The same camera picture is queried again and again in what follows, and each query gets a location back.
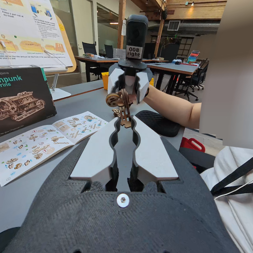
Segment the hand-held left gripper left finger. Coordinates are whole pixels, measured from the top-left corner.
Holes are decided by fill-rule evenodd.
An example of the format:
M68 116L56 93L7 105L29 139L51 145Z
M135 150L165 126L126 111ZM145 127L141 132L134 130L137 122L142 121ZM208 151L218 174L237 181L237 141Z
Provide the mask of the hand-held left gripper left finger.
M115 145L118 142L120 118L114 118L94 133L77 161L70 178L75 180L98 181L106 185L118 177Z

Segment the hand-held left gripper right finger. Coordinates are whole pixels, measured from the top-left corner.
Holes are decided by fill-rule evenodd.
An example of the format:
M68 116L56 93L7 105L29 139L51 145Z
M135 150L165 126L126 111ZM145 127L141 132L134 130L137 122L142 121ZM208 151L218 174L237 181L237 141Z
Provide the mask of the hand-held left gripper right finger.
M136 147L133 151L129 189L143 190L150 182L158 185L160 181L178 180L179 175L164 145L167 140L136 116L131 118L131 129Z

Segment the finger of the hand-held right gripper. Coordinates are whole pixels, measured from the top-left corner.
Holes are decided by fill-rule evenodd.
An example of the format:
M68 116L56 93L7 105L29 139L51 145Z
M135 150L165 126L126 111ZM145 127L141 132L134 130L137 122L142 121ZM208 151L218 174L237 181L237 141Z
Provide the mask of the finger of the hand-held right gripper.
M125 72L120 68L109 71L108 95L116 93L125 87Z
M135 77L136 104L139 104L146 95L150 81L146 72L138 72Z

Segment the wooden model assembly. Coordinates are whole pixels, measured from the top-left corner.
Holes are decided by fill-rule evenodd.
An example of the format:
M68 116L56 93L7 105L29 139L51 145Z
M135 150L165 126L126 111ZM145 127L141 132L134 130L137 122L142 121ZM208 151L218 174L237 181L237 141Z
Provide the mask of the wooden model assembly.
M106 104L109 107L113 107L120 110L120 124L125 128L131 127L131 114L130 114L130 106L132 104L128 104L126 89L121 89L119 92L112 93L106 96Z

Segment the person's right forearm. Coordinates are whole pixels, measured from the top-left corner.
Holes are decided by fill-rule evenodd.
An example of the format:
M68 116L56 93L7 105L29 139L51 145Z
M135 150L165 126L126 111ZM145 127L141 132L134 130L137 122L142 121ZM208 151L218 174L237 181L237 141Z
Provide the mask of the person's right forearm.
M149 85L149 91L144 102L172 122L186 128L199 129L202 103L191 103L166 94L151 85Z

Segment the black model kit box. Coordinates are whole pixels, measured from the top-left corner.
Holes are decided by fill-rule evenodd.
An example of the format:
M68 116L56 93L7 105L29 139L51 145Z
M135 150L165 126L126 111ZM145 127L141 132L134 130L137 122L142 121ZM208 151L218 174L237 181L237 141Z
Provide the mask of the black model kit box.
M0 136L57 114L45 72L37 66L1 66Z

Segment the yellow plastic bin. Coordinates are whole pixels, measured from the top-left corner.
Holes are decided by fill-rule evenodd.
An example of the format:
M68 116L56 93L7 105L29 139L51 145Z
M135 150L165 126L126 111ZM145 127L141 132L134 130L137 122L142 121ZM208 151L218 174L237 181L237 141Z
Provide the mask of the yellow plastic bin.
M108 89L108 78L109 78L109 72L102 72L102 79L103 79L103 87L105 90ZM154 86L154 78L151 79L150 85Z

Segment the stack of white boxes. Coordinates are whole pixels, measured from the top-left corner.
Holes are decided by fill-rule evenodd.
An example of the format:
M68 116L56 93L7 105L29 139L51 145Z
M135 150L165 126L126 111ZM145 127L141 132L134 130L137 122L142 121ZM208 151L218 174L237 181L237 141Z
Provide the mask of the stack of white boxes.
M118 59L126 59L126 50L125 49L118 49L118 48L113 48L113 58L118 58Z

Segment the grey desk with wooden edge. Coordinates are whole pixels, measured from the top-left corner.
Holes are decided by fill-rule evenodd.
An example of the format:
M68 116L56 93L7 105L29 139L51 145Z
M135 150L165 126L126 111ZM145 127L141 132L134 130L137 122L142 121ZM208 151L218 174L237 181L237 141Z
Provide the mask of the grey desk with wooden edge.
M162 84L164 75L170 76L168 86L166 89L166 93L170 95L172 95L174 91L178 77L182 78L183 76L193 75L194 72L198 69L198 66L196 65L185 65L185 64L176 65L172 63L163 63L163 62L147 64L147 67L150 68L150 70L153 73L159 74L156 83L154 83L155 87L158 90L161 89L161 84Z
M82 63L85 63L86 81L90 82L90 74L97 76L97 80L102 77L101 73L108 72L109 67L117 63L118 59L107 58L88 58L85 56L74 56L74 58Z

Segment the black padded wrist rest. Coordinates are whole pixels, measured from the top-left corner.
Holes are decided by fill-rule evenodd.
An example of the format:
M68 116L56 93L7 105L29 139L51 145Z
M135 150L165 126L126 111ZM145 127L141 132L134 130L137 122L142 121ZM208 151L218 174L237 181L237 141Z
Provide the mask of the black padded wrist rest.
M142 110L135 116L157 134L165 137L175 137L180 130L178 123L172 122L156 112Z

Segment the red plastic object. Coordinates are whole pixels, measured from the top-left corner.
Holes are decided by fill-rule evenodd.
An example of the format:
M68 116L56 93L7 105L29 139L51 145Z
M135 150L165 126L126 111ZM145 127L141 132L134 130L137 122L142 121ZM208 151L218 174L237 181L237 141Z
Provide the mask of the red plastic object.
M194 138L187 139L182 137L180 147L200 151L203 153L205 153L206 150L204 145Z

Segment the illustrated assembly booklet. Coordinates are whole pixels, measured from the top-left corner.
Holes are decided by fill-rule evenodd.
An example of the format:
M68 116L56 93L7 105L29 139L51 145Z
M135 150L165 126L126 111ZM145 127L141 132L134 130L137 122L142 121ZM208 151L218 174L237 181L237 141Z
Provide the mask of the illustrated assembly booklet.
M0 185L39 166L62 150L74 146L108 124L87 111L52 125L43 125L0 144Z

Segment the wooden sheet stand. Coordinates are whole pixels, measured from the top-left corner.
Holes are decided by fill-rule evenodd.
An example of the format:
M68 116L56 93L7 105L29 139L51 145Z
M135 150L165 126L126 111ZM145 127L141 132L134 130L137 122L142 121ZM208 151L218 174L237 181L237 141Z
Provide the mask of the wooden sheet stand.
M71 93L64 91L60 88L56 88L58 77L73 73L76 70L77 63L76 63L68 36L66 34L65 27L62 21L60 20L60 18L56 14L55 14L55 17L58 22L63 41L65 43L66 51L68 52L68 55L72 62L72 66L70 67L65 67L64 65L62 65L61 67L58 67L58 68L57 67L44 68L44 72L46 76L54 75L53 83L52 83L52 86L50 87L50 92L51 92L53 101L58 101L58 100L62 100L71 96Z

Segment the stack of coloured packets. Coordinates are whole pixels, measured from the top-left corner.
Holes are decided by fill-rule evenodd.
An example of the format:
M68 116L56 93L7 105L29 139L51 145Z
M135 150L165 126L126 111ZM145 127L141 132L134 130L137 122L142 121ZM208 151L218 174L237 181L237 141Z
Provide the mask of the stack of coloured packets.
M196 60L198 59L199 54L200 54L200 51L193 50L191 52L191 54L188 56L187 63L190 64L190 62L196 62Z

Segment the printed instruction sheet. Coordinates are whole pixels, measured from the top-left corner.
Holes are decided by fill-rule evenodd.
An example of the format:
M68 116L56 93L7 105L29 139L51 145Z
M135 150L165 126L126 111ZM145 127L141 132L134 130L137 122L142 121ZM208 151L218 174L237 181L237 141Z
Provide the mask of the printed instruction sheet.
M72 67L50 1L0 1L1 66Z

